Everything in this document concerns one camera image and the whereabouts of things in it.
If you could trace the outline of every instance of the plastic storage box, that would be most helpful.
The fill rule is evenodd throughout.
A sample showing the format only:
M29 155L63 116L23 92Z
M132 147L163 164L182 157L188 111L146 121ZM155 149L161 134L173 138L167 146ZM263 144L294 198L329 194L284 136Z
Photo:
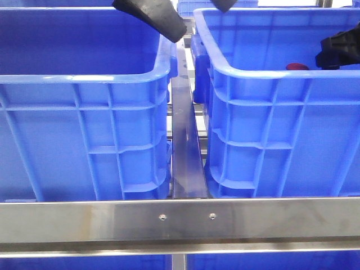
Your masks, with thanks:
M195 11L214 197L360 195L360 67L315 66L320 41L359 19L351 8Z
M0 7L111 7L113 0L0 0Z
M166 198L172 43L113 8L0 8L0 29L0 201Z
M167 270L171 256L107 256L0 259L1 270Z
M234 7L257 7L258 0L238 0ZM182 17L193 17L193 11L197 8L214 7L210 0L179 0L178 13Z
M189 270L358 270L358 251L189 255Z

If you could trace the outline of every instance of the metal rail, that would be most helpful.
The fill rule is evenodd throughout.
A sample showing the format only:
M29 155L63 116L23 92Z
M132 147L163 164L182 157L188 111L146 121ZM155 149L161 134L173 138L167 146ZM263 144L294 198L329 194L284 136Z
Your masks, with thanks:
M172 270L187 270L187 255L185 254L173 255Z
M319 7L332 7L332 0L316 0L316 5Z
M173 198L206 198L208 192L187 74L184 42L178 42L177 48L179 76L172 79Z
M0 204L0 257L360 250L360 198Z

